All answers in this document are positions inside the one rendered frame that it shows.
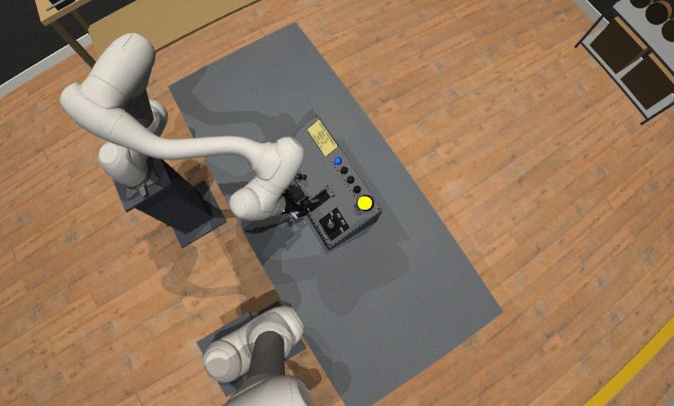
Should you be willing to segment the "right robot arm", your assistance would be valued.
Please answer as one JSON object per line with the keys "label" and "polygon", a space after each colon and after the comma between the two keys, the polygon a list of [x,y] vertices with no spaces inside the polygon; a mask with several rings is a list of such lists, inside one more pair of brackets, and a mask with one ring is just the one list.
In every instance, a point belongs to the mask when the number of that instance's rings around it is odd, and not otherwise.
{"label": "right robot arm", "polygon": [[203,356],[209,377],[228,383],[244,380],[223,406],[314,406],[304,382],[285,375],[284,356],[303,333],[295,310],[278,306],[211,342]]}

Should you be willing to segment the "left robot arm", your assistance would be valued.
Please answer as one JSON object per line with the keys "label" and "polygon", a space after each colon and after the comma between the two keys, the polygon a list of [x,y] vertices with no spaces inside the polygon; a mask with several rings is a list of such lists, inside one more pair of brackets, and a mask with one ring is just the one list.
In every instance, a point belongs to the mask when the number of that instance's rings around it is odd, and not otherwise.
{"label": "left robot arm", "polygon": [[250,162],[255,177],[231,196],[231,211],[250,221],[279,216],[286,208],[282,193],[304,160],[302,145],[292,137],[275,143],[234,136],[161,138],[168,113],[163,104],[149,100],[146,91],[155,59],[156,51],[147,39],[124,34],[105,50],[82,84],[72,83],[62,92],[60,105],[67,114],[89,133],[107,140],[98,154],[105,173],[123,184],[131,199],[138,193],[148,195],[147,188],[160,182],[150,157],[238,155]]}

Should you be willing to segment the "dark grey console housing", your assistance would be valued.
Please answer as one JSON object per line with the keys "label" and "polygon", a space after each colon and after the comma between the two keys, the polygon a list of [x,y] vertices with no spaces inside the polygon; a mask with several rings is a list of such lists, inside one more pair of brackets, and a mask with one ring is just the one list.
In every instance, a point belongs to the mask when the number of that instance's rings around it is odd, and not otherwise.
{"label": "dark grey console housing", "polygon": [[291,137],[304,160],[290,186],[309,196],[300,203],[315,206],[308,216],[329,250],[377,222],[383,209],[317,113]]}

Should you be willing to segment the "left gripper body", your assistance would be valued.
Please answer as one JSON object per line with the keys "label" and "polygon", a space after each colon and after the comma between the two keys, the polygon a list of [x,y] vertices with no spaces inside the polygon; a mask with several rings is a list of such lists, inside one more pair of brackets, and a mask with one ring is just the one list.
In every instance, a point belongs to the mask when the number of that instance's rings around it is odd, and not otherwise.
{"label": "left gripper body", "polygon": [[281,214],[291,214],[290,212],[294,212],[295,207],[292,206],[292,202],[290,197],[287,194],[282,194],[285,197],[286,200],[286,208]]}

